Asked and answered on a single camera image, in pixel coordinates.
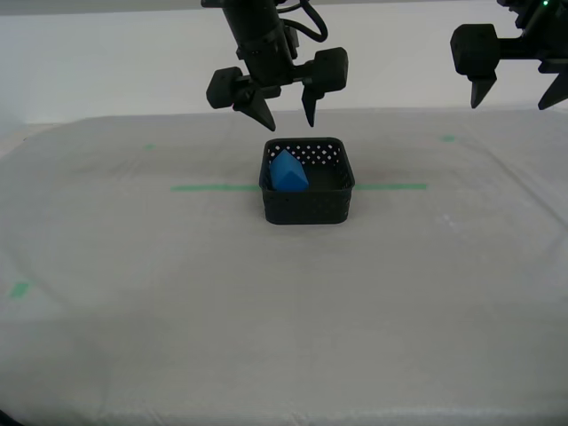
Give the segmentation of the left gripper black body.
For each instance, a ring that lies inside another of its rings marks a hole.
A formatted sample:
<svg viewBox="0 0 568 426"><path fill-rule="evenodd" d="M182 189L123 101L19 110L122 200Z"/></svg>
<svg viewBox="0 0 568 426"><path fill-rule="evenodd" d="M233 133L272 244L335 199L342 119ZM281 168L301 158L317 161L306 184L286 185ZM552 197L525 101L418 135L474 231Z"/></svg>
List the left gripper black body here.
<svg viewBox="0 0 568 426"><path fill-rule="evenodd" d="M260 92L269 99L277 97L278 88L292 83L312 88L313 62L294 64L297 33L237 33L236 43L237 56L248 69L248 76L236 80L237 99L249 99Z"/></svg>

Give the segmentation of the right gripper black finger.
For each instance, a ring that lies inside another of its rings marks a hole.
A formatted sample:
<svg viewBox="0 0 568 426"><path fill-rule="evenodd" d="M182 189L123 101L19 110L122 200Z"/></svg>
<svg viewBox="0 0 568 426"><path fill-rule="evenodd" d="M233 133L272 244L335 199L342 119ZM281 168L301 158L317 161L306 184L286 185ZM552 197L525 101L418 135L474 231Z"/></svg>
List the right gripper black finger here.
<svg viewBox="0 0 568 426"><path fill-rule="evenodd" d="M568 99L568 73L561 72L548 87L538 103L540 110L546 110Z"/></svg>
<svg viewBox="0 0 568 426"><path fill-rule="evenodd" d="M454 67L472 83L470 105L477 108L497 77L498 37L493 24L463 24L450 40Z"/></svg>

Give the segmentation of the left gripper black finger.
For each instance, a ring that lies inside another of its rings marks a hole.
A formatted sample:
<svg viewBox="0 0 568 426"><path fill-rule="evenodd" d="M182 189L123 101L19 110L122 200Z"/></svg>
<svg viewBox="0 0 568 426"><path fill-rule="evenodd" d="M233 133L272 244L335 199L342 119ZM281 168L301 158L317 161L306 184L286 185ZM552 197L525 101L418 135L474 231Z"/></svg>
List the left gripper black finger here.
<svg viewBox="0 0 568 426"><path fill-rule="evenodd" d="M272 113L262 90L249 75L238 67L218 69L212 76L206 90L206 98L214 109L231 107L270 131L276 130Z"/></svg>
<svg viewBox="0 0 568 426"><path fill-rule="evenodd" d="M317 102L327 93L346 87L348 67L348 54L342 47L317 51L314 60L309 63L308 73L303 79L302 103L311 127L315 124Z"/></svg>

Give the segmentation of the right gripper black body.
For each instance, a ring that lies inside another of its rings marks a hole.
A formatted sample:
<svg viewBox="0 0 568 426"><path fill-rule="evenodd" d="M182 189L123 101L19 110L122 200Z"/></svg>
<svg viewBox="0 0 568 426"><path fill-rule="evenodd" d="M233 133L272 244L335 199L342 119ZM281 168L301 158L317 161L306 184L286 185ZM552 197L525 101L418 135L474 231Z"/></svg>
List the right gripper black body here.
<svg viewBox="0 0 568 426"><path fill-rule="evenodd" d="M537 59L542 74L561 73L567 68L567 2L561 0L497 0L517 15L522 31L517 38L500 38L503 59Z"/></svg>

